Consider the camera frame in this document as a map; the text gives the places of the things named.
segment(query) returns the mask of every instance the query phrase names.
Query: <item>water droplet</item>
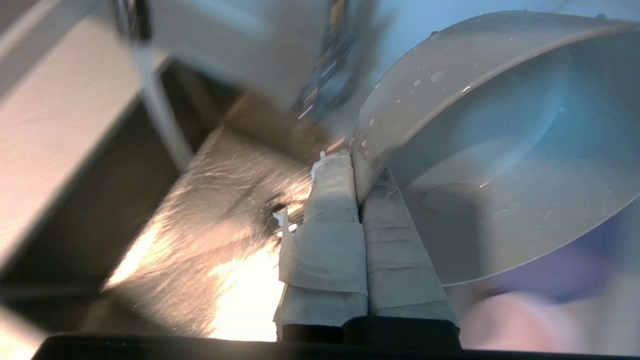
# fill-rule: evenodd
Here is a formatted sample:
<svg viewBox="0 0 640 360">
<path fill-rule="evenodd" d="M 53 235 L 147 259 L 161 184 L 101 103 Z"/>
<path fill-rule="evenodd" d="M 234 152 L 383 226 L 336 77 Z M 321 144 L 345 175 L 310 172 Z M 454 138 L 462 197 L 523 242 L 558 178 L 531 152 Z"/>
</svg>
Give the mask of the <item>water droplet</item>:
<svg viewBox="0 0 640 360">
<path fill-rule="evenodd" d="M 431 82 L 432 83 L 437 83 L 438 81 L 444 79 L 444 71 L 438 71 L 435 72 L 433 75 L 431 75 Z"/>
</svg>

